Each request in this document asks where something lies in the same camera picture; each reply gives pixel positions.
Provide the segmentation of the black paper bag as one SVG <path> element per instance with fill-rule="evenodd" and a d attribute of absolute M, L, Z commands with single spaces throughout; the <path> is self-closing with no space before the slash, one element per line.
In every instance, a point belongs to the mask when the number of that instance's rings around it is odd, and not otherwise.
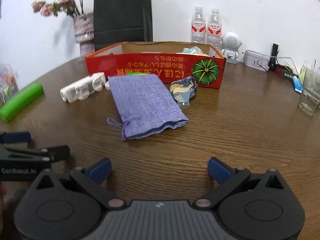
<path fill-rule="evenodd" d="M 94 0 L 93 16 L 95 50 L 153 41 L 151 0 Z"/>

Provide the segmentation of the purple woven drawstring pouch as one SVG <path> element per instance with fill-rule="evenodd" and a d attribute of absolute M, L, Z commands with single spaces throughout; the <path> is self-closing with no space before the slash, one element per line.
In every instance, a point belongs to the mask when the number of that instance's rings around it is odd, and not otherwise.
<path fill-rule="evenodd" d="M 185 126 L 189 119 L 156 74 L 109 76 L 108 83 L 121 118 L 107 123 L 121 128 L 121 140 L 142 139 Z"/>

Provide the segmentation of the right standing water bottle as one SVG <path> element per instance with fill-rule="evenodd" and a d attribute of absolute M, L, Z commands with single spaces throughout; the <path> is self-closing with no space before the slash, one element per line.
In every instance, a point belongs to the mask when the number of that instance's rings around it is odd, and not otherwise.
<path fill-rule="evenodd" d="M 212 8 L 211 16 L 207 21 L 206 43 L 214 46 L 218 50 L 221 50 L 221 28 L 222 21 L 219 9 Z"/>

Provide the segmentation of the standing water bottle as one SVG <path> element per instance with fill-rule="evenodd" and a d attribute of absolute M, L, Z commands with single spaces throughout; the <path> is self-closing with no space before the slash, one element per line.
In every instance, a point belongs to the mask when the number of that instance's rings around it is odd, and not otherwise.
<path fill-rule="evenodd" d="M 203 7 L 195 7 L 191 21 L 191 41 L 200 44 L 206 42 L 206 19 L 203 15 Z"/>
<path fill-rule="evenodd" d="M 206 43 L 214 46 L 218 50 L 221 50 L 221 28 L 222 21 L 219 9 L 212 8 L 211 16 L 207 21 Z"/>

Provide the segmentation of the clear drinking glass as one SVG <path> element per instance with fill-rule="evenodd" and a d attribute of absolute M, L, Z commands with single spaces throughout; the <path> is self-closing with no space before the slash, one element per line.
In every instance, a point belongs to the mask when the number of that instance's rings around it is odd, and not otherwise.
<path fill-rule="evenodd" d="M 319 72 L 306 68 L 298 107 L 309 116 L 319 108 Z"/>

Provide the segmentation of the white tin box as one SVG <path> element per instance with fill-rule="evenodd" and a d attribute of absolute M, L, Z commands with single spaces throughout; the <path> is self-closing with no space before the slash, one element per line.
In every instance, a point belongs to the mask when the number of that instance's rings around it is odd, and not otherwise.
<path fill-rule="evenodd" d="M 252 50 L 244 50 L 244 64 L 247 67 L 251 67 L 263 72 L 267 72 L 269 70 L 268 63 L 270 61 L 270 56 L 257 53 L 256 51 Z"/>

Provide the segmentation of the clear iridescent plastic bag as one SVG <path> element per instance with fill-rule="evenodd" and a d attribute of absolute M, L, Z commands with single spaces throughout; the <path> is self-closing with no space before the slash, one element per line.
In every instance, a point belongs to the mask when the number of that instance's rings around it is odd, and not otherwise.
<path fill-rule="evenodd" d="M 191 48 L 184 48 L 182 54 L 200 55 L 203 54 L 203 51 L 198 46 L 193 46 Z"/>

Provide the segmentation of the green foam roll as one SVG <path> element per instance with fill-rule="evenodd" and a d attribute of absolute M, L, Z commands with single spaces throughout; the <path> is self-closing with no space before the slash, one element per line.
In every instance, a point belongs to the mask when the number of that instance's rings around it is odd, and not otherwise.
<path fill-rule="evenodd" d="M 40 83 L 33 83 L 17 93 L 4 106 L 1 107 L 1 119 L 10 122 L 17 114 L 44 93 Z"/>

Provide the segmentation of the black charger stand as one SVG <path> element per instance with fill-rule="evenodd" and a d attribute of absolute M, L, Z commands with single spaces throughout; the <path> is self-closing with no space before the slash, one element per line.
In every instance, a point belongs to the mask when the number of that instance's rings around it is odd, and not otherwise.
<path fill-rule="evenodd" d="M 269 70 L 271 71 L 273 71 L 276 68 L 278 52 L 279 52 L 279 45 L 274 43 L 272 45 L 270 60 L 268 62 L 268 67 L 269 67 Z"/>

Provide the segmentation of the purple marbled vase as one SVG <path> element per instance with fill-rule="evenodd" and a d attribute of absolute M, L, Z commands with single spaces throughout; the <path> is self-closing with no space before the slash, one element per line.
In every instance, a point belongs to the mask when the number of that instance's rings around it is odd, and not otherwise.
<path fill-rule="evenodd" d="M 75 41 L 80 47 L 80 56 L 85 57 L 95 51 L 93 13 L 82 14 L 73 18 Z"/>

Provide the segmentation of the red black small box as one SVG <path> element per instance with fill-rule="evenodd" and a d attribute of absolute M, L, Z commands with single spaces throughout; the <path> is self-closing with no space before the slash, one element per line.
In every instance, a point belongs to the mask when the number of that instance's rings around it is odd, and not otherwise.
<path fill-rule="evenodd" d="M 290 72 L 290 71 L 288 71 L 288 70 L 285 70 L 285 69 L 283 69 L 283 68 L 281 68 L 281 67 L 279 67 L 279 66 L 276 66 L 276 68 L 275 68 L 274 71 L 275 71 L 275 73 L 276 73 L 277 75 L 279 75 L 280 77 L 285 78 L 285 79 L 287 79 L 287 80 L 292 80 L 294 76 L 297 77 L 297 75 L 294 74 L 293 72 Z"/>

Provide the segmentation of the white astronaut speaker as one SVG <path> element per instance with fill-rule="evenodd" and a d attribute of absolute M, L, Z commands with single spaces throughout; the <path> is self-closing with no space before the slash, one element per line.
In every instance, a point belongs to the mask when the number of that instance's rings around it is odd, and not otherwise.
<path fill-rule="evenodd" d="M 238 49 L 241 47 L 242 41 L 240 36 L 235 32 L 228 31 L 221 38 L 221 53 L 228 63 L 237 64 L 239 57 Z"/>

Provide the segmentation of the green tissue pack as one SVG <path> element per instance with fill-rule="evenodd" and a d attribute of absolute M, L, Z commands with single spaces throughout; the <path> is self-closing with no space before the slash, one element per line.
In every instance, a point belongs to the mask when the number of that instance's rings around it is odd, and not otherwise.
<path fill-rule="evenodd" d="M 127 73 L 127 76 L 134 76 L 134 75 L 147 75 L 147 73 L 140 73 L 140 72 L 130 72 L 130 73 Z"/>

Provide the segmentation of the left standing water bottle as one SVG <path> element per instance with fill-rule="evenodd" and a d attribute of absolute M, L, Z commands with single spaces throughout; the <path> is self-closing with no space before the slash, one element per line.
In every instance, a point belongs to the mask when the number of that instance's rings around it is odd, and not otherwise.
<path fill-rule="evenodd" d="M 203 7 L 195 7 L 191 21 L 191 41 L 200 44 L 206 42 L 206 19 L 203 15 Z"/>

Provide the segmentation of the blue white tube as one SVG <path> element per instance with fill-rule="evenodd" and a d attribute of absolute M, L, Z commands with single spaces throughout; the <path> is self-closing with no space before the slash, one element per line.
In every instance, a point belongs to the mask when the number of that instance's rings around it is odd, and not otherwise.
<path fill-rule="evenodd" d="M 293 83 L 293 87 L 294 87 L 295 92 L 301 94 L 302 93 L 302 84 L 300 83 L 299 78 L 296 76 L 293 76 L 292 83 Z"/>

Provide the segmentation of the white folding gadget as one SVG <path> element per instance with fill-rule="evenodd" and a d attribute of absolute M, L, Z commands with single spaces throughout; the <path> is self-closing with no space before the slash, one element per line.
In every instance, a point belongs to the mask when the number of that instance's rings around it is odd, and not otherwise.
<path fill-rule="evenodd" d="M 94 73 L 61 88 L 60 95 L 62 100 L 68 103 L 85 100 L 91 94 L 102 91 L 105 83 L 104 72 Z"/>

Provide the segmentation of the orange red cardboard box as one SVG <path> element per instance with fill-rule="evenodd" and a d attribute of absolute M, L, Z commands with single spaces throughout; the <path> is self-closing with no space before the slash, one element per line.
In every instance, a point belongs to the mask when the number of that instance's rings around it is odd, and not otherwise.
<path fill-rule="evenodd" d="M 184 48 L 198 46 L 203 54 L 182 54 Z M 120 42 L 86 56 L 89 74 L 106 77 L 130 72 L 156 74 L 163 83 L 192 76 L 197 85 L 221 87 L 226 59 L 214 46 L 190 42 Z"/>

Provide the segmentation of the blue snack packet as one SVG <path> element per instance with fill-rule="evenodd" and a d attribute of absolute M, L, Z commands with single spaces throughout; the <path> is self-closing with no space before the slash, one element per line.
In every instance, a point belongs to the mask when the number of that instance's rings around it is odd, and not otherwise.
<path fill-rule="evenodd" d="M 190 107 L 190 100 L 196 96 L 197 84 L 192 76 L 170 84 L 170 94 L 181 109 Z"/>

